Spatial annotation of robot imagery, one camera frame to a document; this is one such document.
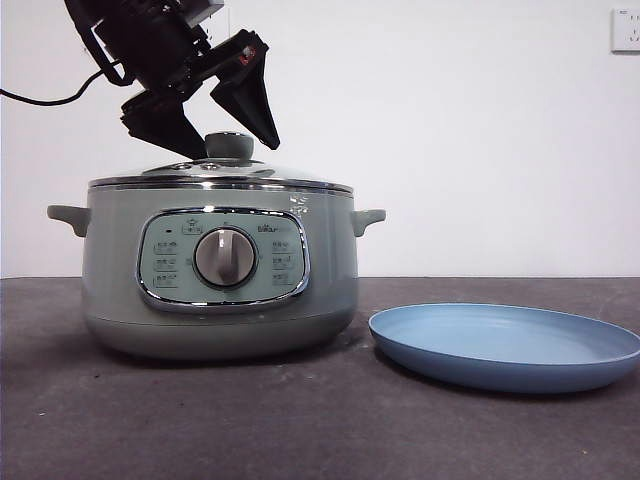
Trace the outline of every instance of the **glass lid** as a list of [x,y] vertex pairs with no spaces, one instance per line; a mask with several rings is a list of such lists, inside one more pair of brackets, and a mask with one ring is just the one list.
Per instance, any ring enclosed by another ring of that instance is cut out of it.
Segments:
[[248,135],[223,132],[207,135],[205,140],[210,158],[166,165],[141,174],[94,180],[89,186],[154,184],[160,188],[167,184],[168,187],[175,188],[181,184],[209,182],[212,186],[281,185],[353,193],[353,189],[346,185],[310,176],[295,169],[252,160],[253,139]]

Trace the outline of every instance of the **plate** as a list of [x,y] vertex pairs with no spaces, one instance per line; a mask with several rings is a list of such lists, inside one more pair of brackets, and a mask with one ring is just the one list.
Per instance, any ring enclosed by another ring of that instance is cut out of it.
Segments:
[[528,307],[410,305],[376,313],[369,328],[397,363],[488,390],[590,390],[618,380],[640,361],[640,337],[624,328]]

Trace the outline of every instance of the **black cable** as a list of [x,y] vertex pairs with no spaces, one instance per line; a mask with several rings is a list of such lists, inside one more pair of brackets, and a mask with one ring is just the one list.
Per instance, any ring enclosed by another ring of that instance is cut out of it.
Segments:
[[[118,65],[119,63],[120,63],[119,61],[111,62],[111,65],[115,66],[115,65]],[[82,86],[80,87],[80,90],[78,90],[74,95],[71,95],[70,97],[63,98],[60,100],[34,100],[32,98],[23,97],[22,95],[17,95],[15,93],[11,93],[3,89],[0,89],[0,95],[4,95],[5,97],[11,98],[12,100],[28,103],[30,105],[37,105],[39,107],[56,107],[58,105],[66,105],[67,103],[71,103],[79,99],[82,96],[82,94],[87,91],[87,88],[89,88],[89,85],[91,85],[91,83],[97,78],[100,78],[103,75],[103,73],[104,72],[102,70],[94,73],[86,80],[86,82],[82,84]]]

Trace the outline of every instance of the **gray table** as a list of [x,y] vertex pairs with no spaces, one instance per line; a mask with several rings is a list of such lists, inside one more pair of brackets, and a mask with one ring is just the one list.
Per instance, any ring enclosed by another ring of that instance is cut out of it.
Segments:
[[471,301],[640,332],[640,279],[363,279],[330,344],[225,364],[100,348],[78,279],[5,280],[2,295],[7,480],[640,478],[640,370],[589,393],[488,393],[394,365],[366,326],[387,307]]

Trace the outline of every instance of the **dial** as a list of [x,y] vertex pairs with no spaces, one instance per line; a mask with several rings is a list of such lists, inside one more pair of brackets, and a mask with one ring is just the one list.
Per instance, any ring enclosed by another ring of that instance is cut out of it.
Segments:
[[207,282],[216,287],[233,287],[253,272],[256,252],[243,232],[218,228],[207,233],[196,246],[195,265]]

